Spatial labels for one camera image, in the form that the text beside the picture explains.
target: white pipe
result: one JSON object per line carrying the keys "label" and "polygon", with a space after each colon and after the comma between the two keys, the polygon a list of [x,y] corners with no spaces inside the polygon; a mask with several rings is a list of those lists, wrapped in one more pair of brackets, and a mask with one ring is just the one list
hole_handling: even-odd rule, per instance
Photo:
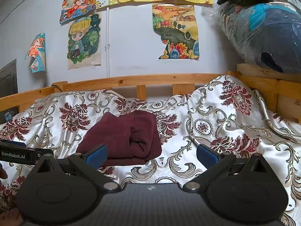
{"label": "white pipe", "polygon": [[106,77],[111,77],[110,75],[110,57],[109,57],[109,7],[106,8]]}

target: silver bolt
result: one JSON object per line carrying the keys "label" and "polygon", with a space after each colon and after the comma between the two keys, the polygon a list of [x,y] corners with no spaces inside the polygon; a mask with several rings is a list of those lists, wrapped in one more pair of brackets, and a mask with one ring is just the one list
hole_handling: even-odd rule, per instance
{"label": "silver bolt", "polygon": [[187,184],[185,184],[185,186],[190,190],[197,190],[198,188],[200,188],[200,185],[197,182],[188,182]]}
{"label": "silver bolt", "polygon": [[117,189],[118,188],[118,184],[115,183],[115,182],[106,182],[103,187],[106,189],[106,190],[114,190],[114,189]]}

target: door frame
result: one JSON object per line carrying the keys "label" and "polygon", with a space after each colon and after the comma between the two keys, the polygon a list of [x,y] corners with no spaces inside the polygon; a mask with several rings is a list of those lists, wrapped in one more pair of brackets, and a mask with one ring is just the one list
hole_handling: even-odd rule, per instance
{"label": "door frame", "polygon": [[0,74],[4,70],[8,69],[9,67],[14,67],[14,81],[13,81],[13,91],[14,93],[18,93],[18,82],[17,82],[17,59],[14,59],[9,64],[5,65],[3,68],[0,69]]}

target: human foot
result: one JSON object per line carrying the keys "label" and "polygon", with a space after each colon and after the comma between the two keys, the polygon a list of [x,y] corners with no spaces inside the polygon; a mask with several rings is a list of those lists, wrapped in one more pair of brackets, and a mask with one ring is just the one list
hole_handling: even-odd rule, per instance
{"label": "human foot", "polygon": [[0,226],[19,226],[23,222],[17,208],[6,211],[0,215]]}

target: green hat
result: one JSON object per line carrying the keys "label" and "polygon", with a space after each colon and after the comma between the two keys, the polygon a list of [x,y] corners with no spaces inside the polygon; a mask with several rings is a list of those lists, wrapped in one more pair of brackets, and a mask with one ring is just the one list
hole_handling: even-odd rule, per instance
{"label": "green hat", "polygon": [[72,23],[72,25],[74,25],[74,24],[76,24],[78,22],[81,22],[83,20],[91,20],[91,17],[90,16],[84,16],[84,17],[82,17],[80,19],[74,20],[74,22]]}

